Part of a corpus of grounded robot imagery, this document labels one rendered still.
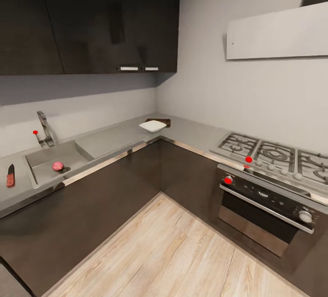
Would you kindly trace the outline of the vidalia onion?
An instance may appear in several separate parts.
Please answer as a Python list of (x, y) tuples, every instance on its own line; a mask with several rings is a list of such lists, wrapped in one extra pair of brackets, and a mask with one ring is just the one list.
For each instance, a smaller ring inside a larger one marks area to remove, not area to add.
[(53, 170), (55, 171), (60, 171), (62, 170), (64, 167), (63, 167), (63, 163), (62, 162), (55, 162), (52, 166)]

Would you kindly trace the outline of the cutting board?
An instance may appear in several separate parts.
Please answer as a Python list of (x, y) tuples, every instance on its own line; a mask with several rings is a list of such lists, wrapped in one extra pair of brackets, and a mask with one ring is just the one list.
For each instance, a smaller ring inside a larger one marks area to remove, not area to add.
[(166, 124), (166, 126), (170, 126), (171, 119), (155, 119), (155, 118), (148, 118), (146, 122), (149, 121), (157, 121)]

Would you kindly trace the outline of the bowl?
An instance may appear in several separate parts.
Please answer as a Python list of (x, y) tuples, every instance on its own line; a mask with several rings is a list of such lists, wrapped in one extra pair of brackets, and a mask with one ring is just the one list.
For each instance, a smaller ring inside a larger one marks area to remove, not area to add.
[(157, 122), (157, 121), (149, 121), (146, 123), (140, 124), (140, 127), (149, 133), (156, 133), (160, 130), (164, 129), (166, 124)]

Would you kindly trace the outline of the parer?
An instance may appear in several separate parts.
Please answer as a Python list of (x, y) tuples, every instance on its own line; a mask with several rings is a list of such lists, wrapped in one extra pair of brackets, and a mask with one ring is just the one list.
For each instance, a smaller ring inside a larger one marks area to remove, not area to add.
[(14, 172), (13, 172), (13, 164), (9, 167), (8, 175), (7, 175), (7, 187), (14, 185)]

